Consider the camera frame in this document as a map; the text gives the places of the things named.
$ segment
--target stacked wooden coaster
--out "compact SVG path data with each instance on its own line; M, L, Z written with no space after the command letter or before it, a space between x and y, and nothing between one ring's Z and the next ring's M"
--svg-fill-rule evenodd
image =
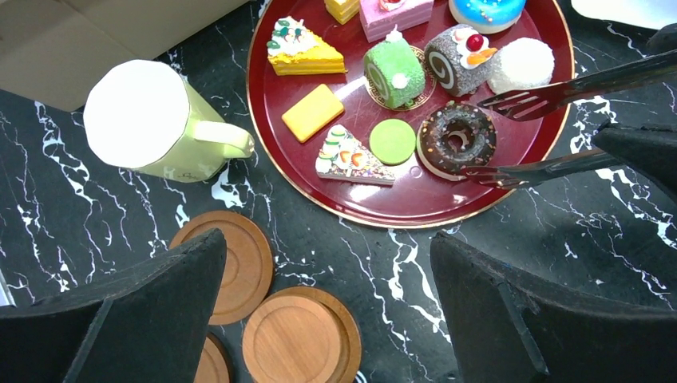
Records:
M210 325L228 325L251 314L243 335L244 362L255 381L351 383L362 359L362 342L348 309L314 287L291 287L268 299L273 258L265 234L230 211L210 211L186 223L171 247L218 228L228 253ZM196 383L232 379L228 356L216 336L204 343Z

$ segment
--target gold pattern on tray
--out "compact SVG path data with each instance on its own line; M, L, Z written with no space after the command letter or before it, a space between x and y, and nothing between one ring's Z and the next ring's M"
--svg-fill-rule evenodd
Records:
M574 62L573 41L571 39L571 33L569 32L569 27L568 27L568 24L566 22L566 19L564 18L564 14L562 13L562 9L560 7L560 4L557 2L557 0L550 0L550 1L555 6L555 9L557 10L557 14L560 16L560 20L564 24L564 31L566 31L566 33L567 33L569 57L570 57L570 60L571 60L571 63L572 63L571 77L574 78L574 76L576 75L576 66L573 64L573 62ZM266 12L267 12L267 8L261 14L261 16L259 18L259 22L256 24L256 28L254 28L254 35L251 38L251 43L249 44L249 54L247 55L247 73L249 73L249 68L250 68L250 65L251 65L251 52L254 51L254 42L256 41L256 35L259 32L259 27L261 27L261 20L263 20L263 17L266 15ZM251 90L249 88L249 76L247 76L247 78L245 80L245 85L246 85L246 89L247 89L247 107L249 108L249 110L252 111L250 113L250 117L251 117L251 122L254 125L254 130L256 130L256 135L259 137L259 142L261 143L263 150L266 151L268 158L271 159L271 162L273 163L273 165L275 165L275 168L277 169L279 174L281 174L282 177L285 180L287 180L287 182L294 189L296 189L297 192L301 193L301 195L308 198L310 201L312 201L316 205L320 206L322 209L329 211L331 214L334 214L334 215L341 217L343 219L347 219L351 222L360 223L362 225L367 225L367 226L370 226L370 227L383 227L383 228L392 228L392 229L427 229L427 228L431 228L431 227L440 227L440 226L449 225L451 223L460 222L464 219L468 219L468 218L474 217L475 215L483 213L483 212L489 210L490 208L498 205L499 203L503 202L506 198L510 197L514 192L517 191L517 189L510 190L507 193L505 193L505 195L503 195L501 198L494 201L493 203L490 203L490 204L488 204L488 205L486 205L482 208L479 208L476 211L471 211L470 213L468 213L466 215L462 215L462 216L456 217L454 219L446 219L446 220L442 220L442 221L426 223L426 224L421 224L421 225L376 223L376 222L369 221L368 219L361 219L361 218L352 216L350 214L347 214L343 211L336 210L332 207L327 206L325 203L320 202L314 196L312 196L309 193L307 193L306 191L304 191L299 185L295 184L294 181L292 181L291 178L289 178L287 173L285 173L284 170L279 166L279 164L277 163L275 158L271 155L271 151L266 146L266 143L263 141L263 138L261 136L261 131L259 130L259 126L256 123L256 119L254 118L254 113L253 113L254 109L252 108L252 105L251 105ZM562 123L560 124L560 127L557 131L557 135L555 136L555 140L552 141L552 144L550 144L550 148L548 148L548 150L543 155L543 158L541 158L539 161L542 161L542 160L545 160L546 158L548 158L548 156L550 155L550 152L552 151L553 148L555 148L555 144L560 139L560 136L561 136L562 132L564 131L564 126L567 123L569 111L571 109L571 104L568 104L565 108L566 108L566 110L564 111L564 118L562 119Z
M423 90L423 93L416 96L412 101L409 101L406 104L399 106L397 108L388 108L386 106L385 100L383 100L383 97L381 97L381 95L378 94L378 90L376 90L376 86L374 85L374 83L369 79L369 77L365 76L366 91L369 93L369 97L371 97L371 99L374 100L375 103L381 105L383 108L394 110L396 112L405 112L407 110L416 109L419 106L425 104L426 101L428 101L433 96L435 87L437 87L437 79L435 79L435 76L433 76L433 74L430 72L430 69L428 69L428 65L426 65L426 56L423 54L423 50L413 45L409 45L409 47L411 48L411 50L414 51L414 54L416 55L418 62L420 62L421 66L423 67L423 72L426 74L426 88ZM433 86L428 89L428 84L430 82L433 83Z

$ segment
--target mug handle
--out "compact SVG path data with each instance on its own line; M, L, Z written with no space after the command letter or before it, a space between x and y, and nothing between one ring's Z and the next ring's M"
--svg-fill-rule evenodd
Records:
M248 158L254 152L254 138L246 130L225 122L197 121L192 138L224 145L225 158Z

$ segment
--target marble tabletop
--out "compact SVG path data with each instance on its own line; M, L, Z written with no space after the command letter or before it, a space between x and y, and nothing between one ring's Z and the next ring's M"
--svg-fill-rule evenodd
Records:
M652 31L589 20L561 3L578 74L644 56ZM262 9L261 0L250 2L160 57L229 122L250 131L245 67ZM589 148L607 118L677 123L676 93L672 82L576 102L551 156ZM161 253L191 217L237 211L270 239L277 263L273 290L317 286L353 313L364 344L360 382L459 381L430 272L430 239L438 230L577 290L677 307L677 207L625 167L520 190L441 229L373 229L305 199L261 147L213 180L177 184L103 164L89 150L81 112L0 93L0 170L0 269L17 305ZM237 381L251 381L240 356L243 324L217 330Z

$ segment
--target donut hole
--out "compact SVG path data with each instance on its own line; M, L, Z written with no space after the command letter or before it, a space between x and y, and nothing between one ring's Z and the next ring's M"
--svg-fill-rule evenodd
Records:
M454 121L447 127L446 142L455 152L464 152L475 142L473 130L460 121Z

